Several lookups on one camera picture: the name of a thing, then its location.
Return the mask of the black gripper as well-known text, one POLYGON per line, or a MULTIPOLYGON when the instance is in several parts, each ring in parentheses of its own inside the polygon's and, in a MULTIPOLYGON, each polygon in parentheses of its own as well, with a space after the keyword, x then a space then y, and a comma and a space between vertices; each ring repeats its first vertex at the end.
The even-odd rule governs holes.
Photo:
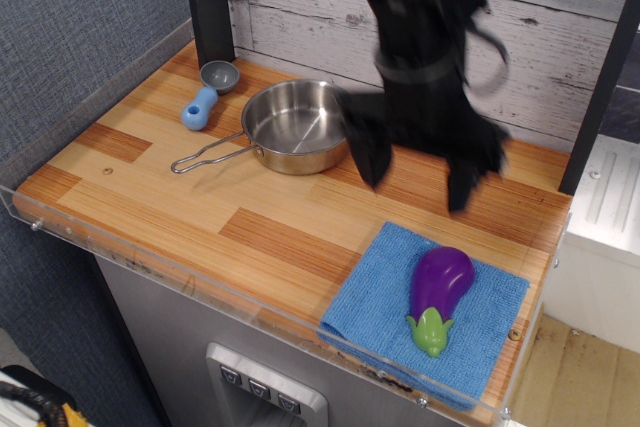
POLYGON ((463 211, 472 191, 504 162, 508 134, 471 106, 457 66, 378 59, 383 90, 347 91, 343 130, 361 179, 372 189, 391 165, 392 145, 447 159, 448 210, 463 211))

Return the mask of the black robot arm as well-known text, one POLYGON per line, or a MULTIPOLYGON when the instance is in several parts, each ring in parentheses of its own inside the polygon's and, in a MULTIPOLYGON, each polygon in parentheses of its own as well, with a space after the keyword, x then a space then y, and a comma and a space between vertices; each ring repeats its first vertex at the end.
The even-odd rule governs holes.
POLYGON ((476 28, 473 15, 486 0, 367 0, 377 19, 375 67, 380 93, 341 98, 342 126, 363 181, 385 177, 392 147, 401 145, 446 160, 448 209, 465 209, 489 172, 500 172, 508 133, 483 118, 465 93, 466 35, 504 45, 476 28))

